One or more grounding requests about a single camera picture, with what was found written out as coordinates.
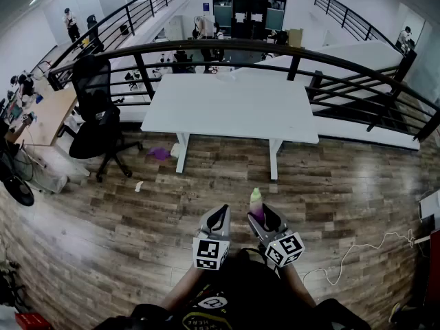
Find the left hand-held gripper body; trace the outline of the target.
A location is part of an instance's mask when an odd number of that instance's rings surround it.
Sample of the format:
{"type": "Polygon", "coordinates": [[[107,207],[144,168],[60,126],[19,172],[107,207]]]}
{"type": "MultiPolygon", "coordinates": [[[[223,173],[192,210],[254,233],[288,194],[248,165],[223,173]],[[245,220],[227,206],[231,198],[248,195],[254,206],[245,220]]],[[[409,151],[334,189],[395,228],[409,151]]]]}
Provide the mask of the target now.
{"type": "Polygon", "coordinates": [[[229,241],[200,232],[192,242],[193,265],[197,269],[218,271],[226,260],[229,249],[229,241]]]}

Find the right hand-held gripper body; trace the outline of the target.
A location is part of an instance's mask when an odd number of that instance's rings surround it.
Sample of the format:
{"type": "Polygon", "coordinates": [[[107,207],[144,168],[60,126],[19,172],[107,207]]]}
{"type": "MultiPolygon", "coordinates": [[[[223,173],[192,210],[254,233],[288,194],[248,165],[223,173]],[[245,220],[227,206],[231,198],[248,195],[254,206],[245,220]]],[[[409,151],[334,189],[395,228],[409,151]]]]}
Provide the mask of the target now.
{"type": "Polygon", "coordinates": [[[298,260],[305,251],[305,245],[297,232],[292,230],[259,231],[259,250],[277,267],[284,267],[298,260]]]}

